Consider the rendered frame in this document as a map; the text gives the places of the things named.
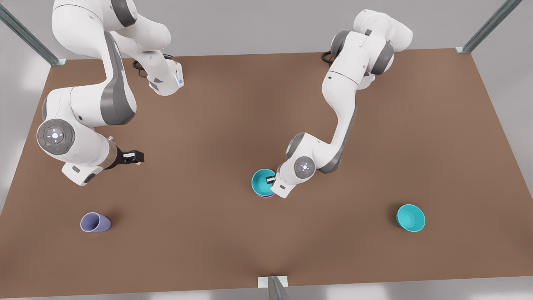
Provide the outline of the silver frame post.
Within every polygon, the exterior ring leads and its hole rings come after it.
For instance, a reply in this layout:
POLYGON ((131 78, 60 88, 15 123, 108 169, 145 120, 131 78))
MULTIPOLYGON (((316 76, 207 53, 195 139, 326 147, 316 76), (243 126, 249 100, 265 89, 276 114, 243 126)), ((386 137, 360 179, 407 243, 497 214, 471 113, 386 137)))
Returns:
POLYGON ((258 277, 258 288, 268 289, 269 300, 291 300, 286 287, 288 287, 287 276, 258 277))
POLYGON ((505 0, 468 42, 455 48, 456 53, 472 53, 520 3, 522 0, 505 0))
POLYGON ((2 4, 0 4, 0 20, 51 66, 64 66, 67 62, 67 59, 56 57, 2 4))

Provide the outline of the lavender cup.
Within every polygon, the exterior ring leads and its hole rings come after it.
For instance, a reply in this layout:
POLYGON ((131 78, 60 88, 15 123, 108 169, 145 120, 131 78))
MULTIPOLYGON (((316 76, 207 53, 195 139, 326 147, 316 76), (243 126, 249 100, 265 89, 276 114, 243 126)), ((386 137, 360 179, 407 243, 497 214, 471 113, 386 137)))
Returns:
POLYGON ((80 228, 86 233, 104 232, 111 225, 112 222, 107 217, 97 212, 86 213, 80 221, 80 228))

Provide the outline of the teal blue bowl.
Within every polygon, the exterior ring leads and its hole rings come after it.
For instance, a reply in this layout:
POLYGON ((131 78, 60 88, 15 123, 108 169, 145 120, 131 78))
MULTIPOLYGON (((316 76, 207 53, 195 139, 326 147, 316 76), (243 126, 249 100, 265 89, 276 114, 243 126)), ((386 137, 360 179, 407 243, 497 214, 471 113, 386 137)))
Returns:
POLYGON ((396 213, 398 225, 409 232, 419 232, 426 224, 426 218, 423 211, 412 204, 402 205, 396 213))
POLYGON ((260 169, 252 177, 251 186, 256 194, 268 195, 272 193, 272 185, 267 184, 266 177, 274 175, 275 172, 270 169, 260 169))

